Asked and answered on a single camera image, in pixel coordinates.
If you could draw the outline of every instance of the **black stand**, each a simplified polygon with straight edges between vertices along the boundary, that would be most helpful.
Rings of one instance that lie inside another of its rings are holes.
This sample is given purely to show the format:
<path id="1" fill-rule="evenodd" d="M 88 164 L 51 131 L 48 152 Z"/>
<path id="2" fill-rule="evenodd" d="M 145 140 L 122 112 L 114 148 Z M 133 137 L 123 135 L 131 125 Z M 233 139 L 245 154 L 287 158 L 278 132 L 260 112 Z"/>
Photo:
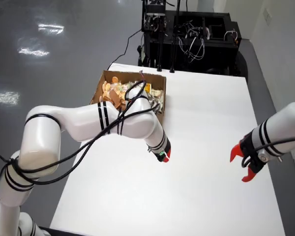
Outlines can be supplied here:
<path id="1" fill-rule="evenodd" d="M 158 35 L 158 41 L 160 42 L 158 45 L 158 63 L 157 63 L 157 71 L 162 71 L 162 55 L 163 55 L 163 43 L 164 43 L 164 16 L 160 17 L 160 30 Z"/>
<path id="2" fill-rule="evenodd" d="M 172 36 L 172 44 L 171 44 L 171 58 L 170 58 L 170 73 L 175 73 L 174 65 L 176 59 L 176 51 L 177 51 L 177 36 L 175 34 L 175 27 L 178 25 L 178 17 L 179 17 L 179 9 L 180 9 L 180 0 L 177 1 L 177 9 L 176 9 L 176 22 L 173 28 L 173 36 Z"/>

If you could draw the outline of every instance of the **electronic equipment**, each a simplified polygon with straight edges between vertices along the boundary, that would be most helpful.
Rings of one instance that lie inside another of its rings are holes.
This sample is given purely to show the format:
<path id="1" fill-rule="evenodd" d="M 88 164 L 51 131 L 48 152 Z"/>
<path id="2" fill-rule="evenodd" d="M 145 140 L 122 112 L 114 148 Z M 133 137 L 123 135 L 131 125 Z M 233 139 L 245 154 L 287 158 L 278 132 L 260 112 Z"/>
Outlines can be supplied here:
<path id="1" fill-rule="evenodd" d="M 229 13 L 179 12 L 179 7 L 180 1 L 176 11 L 166 10 L 160 18 L 149 16 L 143 4 L 144 57 L 138 65 L 247 79 L 246 62 L 238 52 L 240 30 Z"/>

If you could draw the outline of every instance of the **black stripe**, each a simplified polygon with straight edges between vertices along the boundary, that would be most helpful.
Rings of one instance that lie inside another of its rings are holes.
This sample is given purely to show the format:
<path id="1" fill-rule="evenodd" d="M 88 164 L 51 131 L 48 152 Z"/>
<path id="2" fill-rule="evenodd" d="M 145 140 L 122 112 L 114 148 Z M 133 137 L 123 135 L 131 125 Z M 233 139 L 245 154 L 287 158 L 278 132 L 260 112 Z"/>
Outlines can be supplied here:
<path id="1" fill-rule="evenodd" d="M 16 181 L 11 177 L 11 175 L 10 175 L 10 173 L 9 173 L 9 168 L 8 168 L 8 167 L 6 167 L 6 173 L 7 173 L 8 177 L 9 177 L 9 180 L 10 180 L 14 185 L 16 185 L 16 186 L 18 186 L 18 187 L 21 187 L 21 188 L 32 188 L 32 187 L 34 186 L 34 184 L 30 184 L 30 185 L 22 185 L 22 184 L 16 182 Z"/>
<path id="2" fill-rule="evenodd" d="M 59 120 L 57 120 L 55 117 L 53 117 L 53 116 L 51 116 L 51 115 L 49 115 L 49 114 L 44 114 L 44 113 L 35 114 L 35 115 L 29 117 L 29 118 L 25 121 L 25 124 L 26 124 L 27 122 L 29 122 L 31 119 L 34 119 L 34 118 L 36 118 L 36 117 L 46 117 L 46 118 L 52 119 L 52 120 L 54 120 L 55 122 L 57 122 L 57 124 L 58 124 L 59 127 L 61 128 L 61 125 L 60 125 Z"/>
<path id="3" fill-rule="evenodd" d="M 103 116 L 102 116 L 102 109 L 101 109 L 100 102 L 97 104 L 97 106 L 98 106 L 98 114 L 99 114 L 100 127 L 103 130 L 104 129 L 104 123 L 103 123 Z"/>
<path id="4" fill-rule="evenodd" d="M 34 233 L 34 221 L 31 218 L 31 233 L 30 233 L 30 236 L 33 236 L 33 233 Z"/>
<path id="5" fill-rule="evenodd" d="M 271 141 L 270 141 L 269 135 L 267 134 L 266 123 L 267 123 L 267 120 L 266 120 L 265 123 L 264 123 L 265 139 L 266 139 L 267 143 L 270 144 Z M 273 151 L 275 151 L 276 153 L 278 153 L 278 154 L 280 154 L 280 155 L 284 155 L 284 153 L 280 152 L 280 151 L 279 151 L 278 149 L 276 149 L 274 146 L 270 146 L 270 147 L 271 147 L 271 148 L 273 149 Z"/>
<path id="6" fill-rule="evenodd" d="M 264 139 L 263 139 L 263 137 L 262 137 L 262 126 L 263 126 L 264 123 L 265 123 L 265 122 L 263 122 L 263 123 L 260 125 L 260 127 L 259 127 L 259 137 L 260 137 L 260 141 L 261 141 L 261 144 L 262 144 L 262 145 L 265 145 Z M 274 153 L 272 153 L 267 147 L 265 147 L 265 150 L 266 150 L 270 155 L 272 155 L 272 156 L 277 156 L 277 155 L 275 155 Z"/>
<path id="7" fill-rule="evenodd" d="M 138 98 L 145 98 L 149 102 L 149 99 L 147 97 L 145 97 L 144 95 L 141 95 Z"/>
<path id="8" fill-rule="evenodd" d="M 165 131 L 163 130 L 163 137 L 162 137 L 161 142 L 158 145 L 154 146 L 154 147 L 150 147 L 150 146 L 148 146 L 148 147 L 150 149 L 152 149 L 152 150 L 158 150 L 159 148 L 162 147 L 162 145 L 164 144 L 164 142 L 165 142 Z"/>
<path id="9" fill-rule="evenodd" d="M 33 187 L 31 187 L 30 189 L 20 189 L 20 188 L 17 188 L 15 187 L 14 185 L 12 185 L 8 179 L 8 176 L 6 175 L 6 171 L 4 172 L 4 177 L 5 177 L 5 180 L 7 182 L 7 184 L 12 188 L 14 189 L 15 191 L 18 191 L 18 192 L 27 192 L 27 191 L 30 191 Z"/>
<path id="10" fill-rule="evenodd" d="M 106 121 L 106 127 L 109 125 L 109 120 L 108 120 L 108 114 L 107 114 L 107 107 L 106 107 L 106 102 L 103 102 L 103 107 L 104 107 L 104 115 L 105 115 L 105 121 Z"/>

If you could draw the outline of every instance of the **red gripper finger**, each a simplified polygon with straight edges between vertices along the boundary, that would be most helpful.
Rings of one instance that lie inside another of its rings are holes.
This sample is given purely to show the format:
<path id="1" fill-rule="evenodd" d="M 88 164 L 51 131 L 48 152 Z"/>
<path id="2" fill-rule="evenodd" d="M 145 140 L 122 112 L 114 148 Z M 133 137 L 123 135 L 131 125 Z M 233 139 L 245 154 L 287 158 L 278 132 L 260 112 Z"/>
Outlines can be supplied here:
<path id="1" fill-rule="evenodd" d="M 235 147 L 233 147 L 231 151 L 231 162 L 234 160 L 236 156 L 244 157 L 244 154 L 242 153 L 240 149 L 240 144 L 237 144 Z"/>
<path id="2" fill-rule="evenodd" d="M 248 168 L 248 175 L 245 176 L 244 178 L 241 179 L 241 181 L 243 182 L 249 182 L 250 180 L 252 180 L 254 177 L 256 176 L 256 174 L 250 169 Z"/>

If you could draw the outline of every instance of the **white wall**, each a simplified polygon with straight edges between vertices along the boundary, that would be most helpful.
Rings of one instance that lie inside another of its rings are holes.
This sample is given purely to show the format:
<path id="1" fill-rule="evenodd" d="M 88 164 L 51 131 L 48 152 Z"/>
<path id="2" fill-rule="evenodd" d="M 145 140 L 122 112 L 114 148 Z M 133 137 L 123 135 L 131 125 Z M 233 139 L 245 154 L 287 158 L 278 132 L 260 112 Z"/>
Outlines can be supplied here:
<path id="1" fill-rule="evenodd" d="M 214 0 L 213 10 L 214 12 L 224 12 L 227 0 Z"/>
<path id="2" fill-rule="evenodd" d="M 272 15 L 269 26 L 265 7 Z M 295 0 L 265 0 L 251 41 L 278 111 L 295 101 Z"/>
<path id="3" fill-rule="evenodd" d="M 251 39 L 264 0 L 215 0 L 226 1 L 224 12 L 229 12 L 232 21 L 237 21 L 241 37 Z"/>
<path id="4" fill-rule="evenodd" d="M 176 11 L 177 0 L 167 0 L 167 2 L 175 5 L 175 7 L 166 4 L 166 10 Z M 197 8 L 198 0 L 188 0 L 188 11 L 197 11 Z M 180 1 L 180 11 L 186 11 L 186 0 Z"/>

